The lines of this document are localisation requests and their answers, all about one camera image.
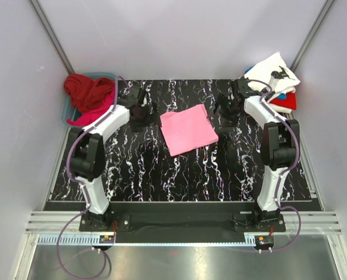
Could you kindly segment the pink t-shirt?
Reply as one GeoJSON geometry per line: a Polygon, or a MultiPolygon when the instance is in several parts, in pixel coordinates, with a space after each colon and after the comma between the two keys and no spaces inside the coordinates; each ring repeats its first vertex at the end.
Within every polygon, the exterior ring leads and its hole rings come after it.
{"type": "Polygon", "coordinates": [[[218,141],[204,104],[197,104],[180,112],[166,112],[160,116],[160,120],[161,131],[171,156],[218,141]]]}

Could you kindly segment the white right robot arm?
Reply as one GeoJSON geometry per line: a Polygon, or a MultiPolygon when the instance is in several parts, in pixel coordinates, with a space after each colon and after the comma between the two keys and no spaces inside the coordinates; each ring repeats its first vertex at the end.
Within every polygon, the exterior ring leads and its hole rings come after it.
{"type": "Polygon", "coordinates": [[[266,102],[272,87],[260,80],[239,78],[232,82],[232,92],[220,94],[213,113],[225,119],[226,127],[234,127],[242,113],[251,116],[263,129],[260,155],[265,166],[261,191],[251,217],[240,225],[265,231],[279,222],[280,198],[285,179],[300,157],[300,126],[287,120],[266,102]]]}

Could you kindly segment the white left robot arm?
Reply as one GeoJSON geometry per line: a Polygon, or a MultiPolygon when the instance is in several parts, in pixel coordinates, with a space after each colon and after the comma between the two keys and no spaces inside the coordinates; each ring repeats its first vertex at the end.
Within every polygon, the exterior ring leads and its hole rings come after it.
{"type": "Polygon", "coordinates": [[[119,97],[99,119],[84,128],[72,128],[72,145],[66,159],[70,180],[79,184],[85,198],[82,224],[101,231],[116,226],[110,201],[106,198],[102,173],[106,167],[104,143],[122,126],[132,132],[161,125],[157,104],[148,103],[148,93],[132,86],[126,96],[119,97]]]}

